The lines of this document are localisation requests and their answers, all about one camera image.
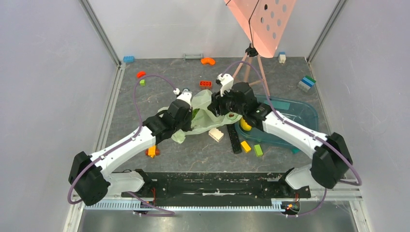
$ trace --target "red toy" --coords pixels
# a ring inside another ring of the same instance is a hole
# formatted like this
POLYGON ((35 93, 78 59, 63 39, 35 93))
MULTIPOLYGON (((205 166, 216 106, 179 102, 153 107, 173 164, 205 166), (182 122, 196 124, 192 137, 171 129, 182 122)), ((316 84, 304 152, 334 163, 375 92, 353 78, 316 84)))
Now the red toy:
POLYGON ((201 89, 212 89, 212 81, 200 81, 199 87, 201 89))
POLYGON ((137 73, 137 78, 141 78, 141 77, 143 77, 143 76, 145 76, 145 75, 146 75, 146 72, 140 71, 140 72, 137 73))

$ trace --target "blue transparent container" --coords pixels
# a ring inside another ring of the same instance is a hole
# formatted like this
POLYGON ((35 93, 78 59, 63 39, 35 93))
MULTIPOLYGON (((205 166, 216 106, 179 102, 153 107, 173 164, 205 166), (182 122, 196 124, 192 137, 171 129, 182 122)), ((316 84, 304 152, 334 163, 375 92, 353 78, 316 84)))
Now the blue transparent container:
MULTIPOLYGON (((259 102, 267 104, 265 95, 255 95, 259 102)), ((282 99, 282 98, 270 98, 275 109, 279 110, 287 118, 303 125, 309 129, 317 131, 319 129, 319 117, 318 112, 313 108, 313 106, 300 101, 282 99)), ((293 153, 298 152, 297 147, 286 142, 285 140, 266 132, 260 131, 258 129, 252 128, 250 131, 242 130, 239 122, 235 123, 236 131, 245 140, 253 141, 257 143, 272 144, 273 146, 280 146, 284 148, 289 148, 293 153)))

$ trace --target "green plastic bag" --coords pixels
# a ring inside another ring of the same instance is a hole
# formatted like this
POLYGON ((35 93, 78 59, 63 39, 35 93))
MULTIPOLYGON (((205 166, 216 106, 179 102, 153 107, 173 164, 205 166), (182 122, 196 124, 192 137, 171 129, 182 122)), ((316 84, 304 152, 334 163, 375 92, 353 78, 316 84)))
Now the green plastic bag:
MULTIPOLYGON (((208 89, 205 89, 193 96, 191 101, 193 108, 193 119, 191 122, 192 130, 186 132, 178 130, 172 135, 172 140, 181 144, 182 142, 184 142, 186 135, 201 134, 209 131, 212 128, 232 124, 241 119, 242 116, 235 113, 228 113, 227 115, 219 117, 213 115, 213 113, 207 109, 209 104, 211 104, 211 95, 212 92, 208 89)), ((163 107, 159 109, 158 112, 166 109, 168 109, 168 107, 163 107)))

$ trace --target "perforated pink board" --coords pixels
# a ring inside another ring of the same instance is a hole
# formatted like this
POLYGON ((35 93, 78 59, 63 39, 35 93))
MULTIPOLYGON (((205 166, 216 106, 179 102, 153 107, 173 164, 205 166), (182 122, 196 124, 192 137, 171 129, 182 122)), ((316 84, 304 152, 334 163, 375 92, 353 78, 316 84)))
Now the perforated pink board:
MULTIPOLYGON (((224 0, 251 41, 249 17, 258 0, 224 0)), ((259 0, 250 20, 253 45, 262 57, 272 58, 291 16, 296 0, 259 0)))

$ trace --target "wall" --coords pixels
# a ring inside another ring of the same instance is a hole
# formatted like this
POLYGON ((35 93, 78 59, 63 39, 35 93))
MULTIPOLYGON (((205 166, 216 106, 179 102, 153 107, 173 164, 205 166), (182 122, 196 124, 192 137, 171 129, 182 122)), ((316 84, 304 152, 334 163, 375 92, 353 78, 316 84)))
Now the wall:
MULTIPOLYGON (((121 58, 242 57, 249 45, 223 0, 89 1, 121 58)), ((298 0, 278 51, 307 57, 336 3, 298 0)))
POLYGON ((75 0, 1 1, 0 31, 0 231, 62 231, 115 66, 75 0))
POLYGON ((409 228, 409 8, 404 0, 348 1, 312 63, 377 232, 409 228))

